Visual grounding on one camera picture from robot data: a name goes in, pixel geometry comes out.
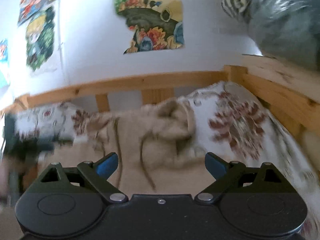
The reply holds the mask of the wooden bed frame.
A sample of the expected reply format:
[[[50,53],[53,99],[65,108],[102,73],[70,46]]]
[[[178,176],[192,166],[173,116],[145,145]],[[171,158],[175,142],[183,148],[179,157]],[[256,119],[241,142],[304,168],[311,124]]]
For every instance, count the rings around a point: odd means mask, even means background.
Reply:
[[[139,90],[144,104],[159,103],[178,87],[206,87],[219,81],[244,86],[267,102],[270,111],[294,137],[304,129],[319,133],[319,73],[269,57],[244,55],[243,66],[225,65],[222,71],[170,72],[133,75],[82,83],[42,94],[25,94],[1,113],[93,95],[100,112],[109,111],[110,92]]]

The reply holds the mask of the grey plastic storage bag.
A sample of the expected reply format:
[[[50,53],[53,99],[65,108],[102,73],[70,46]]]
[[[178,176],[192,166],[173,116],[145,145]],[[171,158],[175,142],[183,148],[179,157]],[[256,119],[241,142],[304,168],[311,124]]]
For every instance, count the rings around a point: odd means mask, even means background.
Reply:
[[[319,70],[319,0],[249,0],[246,16],[263,54]]]

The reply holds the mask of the green yellow wall poster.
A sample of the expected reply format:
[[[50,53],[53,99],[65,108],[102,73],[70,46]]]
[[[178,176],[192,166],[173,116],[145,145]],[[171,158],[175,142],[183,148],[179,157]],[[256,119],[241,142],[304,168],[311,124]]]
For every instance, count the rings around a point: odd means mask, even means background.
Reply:
[[[25,32],[26,65],[32,72],[40,70],[54,52],[55,9],[50,5],[30,19]]]

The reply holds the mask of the beige hooded garment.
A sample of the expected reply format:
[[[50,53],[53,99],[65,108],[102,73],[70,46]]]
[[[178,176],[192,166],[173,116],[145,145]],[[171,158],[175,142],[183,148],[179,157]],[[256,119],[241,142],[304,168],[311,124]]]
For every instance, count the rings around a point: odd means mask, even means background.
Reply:
[[[205,151],[192,147],[196,124],[189,103],[175,98],[139,110],[77,114],[72,146],[59,146],[40,163],[75,167],[114,152],[118,168],[108,181],[133,194],[197,194],[213,182]]]

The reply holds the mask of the floral white bed cover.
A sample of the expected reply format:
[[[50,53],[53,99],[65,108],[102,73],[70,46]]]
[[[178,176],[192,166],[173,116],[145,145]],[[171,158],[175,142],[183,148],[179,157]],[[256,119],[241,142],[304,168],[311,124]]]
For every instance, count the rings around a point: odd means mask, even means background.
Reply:
[[[189,103],[194,113],[192,147],[203,149],[205,156],[212,152],[226,162],[239,161],[247,167],[271,162],[290,182],[307,205],[299,237],[241,237],[229,232],[217,207],[196,202],[198,192],[123,193],[128,200],[122,204],[118,203],[120,195],[113,194],[116,203],[107,207],[102,220],[86,235],[24,237],[21,231],[21,239],[319,239],[317,173],[294,137],[253,94],[236,83],[221,81],[177,100]],[[119,159],[99,165],[99,175],[108,181],[118,164]]]

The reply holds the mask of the colourful floral wall poster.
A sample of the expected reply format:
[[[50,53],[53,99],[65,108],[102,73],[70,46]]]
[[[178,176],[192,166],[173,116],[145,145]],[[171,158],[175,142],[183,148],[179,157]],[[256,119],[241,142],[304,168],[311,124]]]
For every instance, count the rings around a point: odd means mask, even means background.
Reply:
[[[125,54],[184,46],[181,0],[114,0],[114,6],[133,32]]]

